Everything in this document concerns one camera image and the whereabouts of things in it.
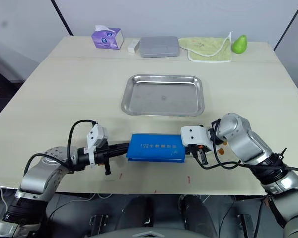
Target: metal tray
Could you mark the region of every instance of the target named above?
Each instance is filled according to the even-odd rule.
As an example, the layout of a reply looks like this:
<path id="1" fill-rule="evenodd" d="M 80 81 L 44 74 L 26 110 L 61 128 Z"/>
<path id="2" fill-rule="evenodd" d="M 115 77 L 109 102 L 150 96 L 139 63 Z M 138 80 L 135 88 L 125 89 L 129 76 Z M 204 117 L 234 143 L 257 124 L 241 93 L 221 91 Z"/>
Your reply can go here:
<path id="1" fill-rule="evenodd" d="M 193 76 L 135 75 L 121 109 L 129 115 L 197 116 L 204 110 L 202 83 Z"/>

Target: green pear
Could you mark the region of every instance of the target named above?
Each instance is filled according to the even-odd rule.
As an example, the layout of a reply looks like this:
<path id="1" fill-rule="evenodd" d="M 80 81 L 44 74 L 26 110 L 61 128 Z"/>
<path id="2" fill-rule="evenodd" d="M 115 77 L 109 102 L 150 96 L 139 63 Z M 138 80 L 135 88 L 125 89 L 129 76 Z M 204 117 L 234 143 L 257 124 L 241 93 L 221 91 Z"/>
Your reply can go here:
<path id="1" fill-rule="evenodd" d="M 232 50 L 235 53 L 241 54 L 247 48 L 247 37 L 246 35 L 241 35 L 233 44 Z"/>

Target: purple tissue box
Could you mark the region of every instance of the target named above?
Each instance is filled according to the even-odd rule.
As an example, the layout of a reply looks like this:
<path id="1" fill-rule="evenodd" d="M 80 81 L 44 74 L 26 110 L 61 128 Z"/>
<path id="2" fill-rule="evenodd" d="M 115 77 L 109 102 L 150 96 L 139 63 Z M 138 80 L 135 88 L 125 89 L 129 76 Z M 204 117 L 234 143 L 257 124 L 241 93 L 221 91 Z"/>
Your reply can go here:
<path id="1" fill-rule="evenodd" d="M 120 28 L 109 28 L 108 30 L 95 31 L 92 39 L 97 48 L 120 49 L 124 37 Z"/>

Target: green cloth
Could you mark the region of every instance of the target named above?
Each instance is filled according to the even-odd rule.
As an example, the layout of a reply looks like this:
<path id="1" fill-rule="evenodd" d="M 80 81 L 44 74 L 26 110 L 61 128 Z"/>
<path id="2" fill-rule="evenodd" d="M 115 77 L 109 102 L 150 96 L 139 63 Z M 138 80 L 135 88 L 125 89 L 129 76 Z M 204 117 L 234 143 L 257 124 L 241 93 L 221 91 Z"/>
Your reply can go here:
<path id="1" fill-rule="evenodd" d="M 180 38 L 181 48 L 188 50 L 188 58 L 196 62 L 231 62 L 231 34 L 227 38 Z"/>

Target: blue package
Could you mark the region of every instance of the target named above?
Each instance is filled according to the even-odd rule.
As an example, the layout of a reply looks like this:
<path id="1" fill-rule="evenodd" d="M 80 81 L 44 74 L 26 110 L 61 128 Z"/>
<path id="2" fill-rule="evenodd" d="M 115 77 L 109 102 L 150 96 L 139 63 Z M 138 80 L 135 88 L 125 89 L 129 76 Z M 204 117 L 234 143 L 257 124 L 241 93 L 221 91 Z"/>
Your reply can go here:
<path id="1" fill-rule="evenodd" d="M 185 147 L 180 135 L 133 134 L 126 157 L 130 161 L 183 163 Z"/>

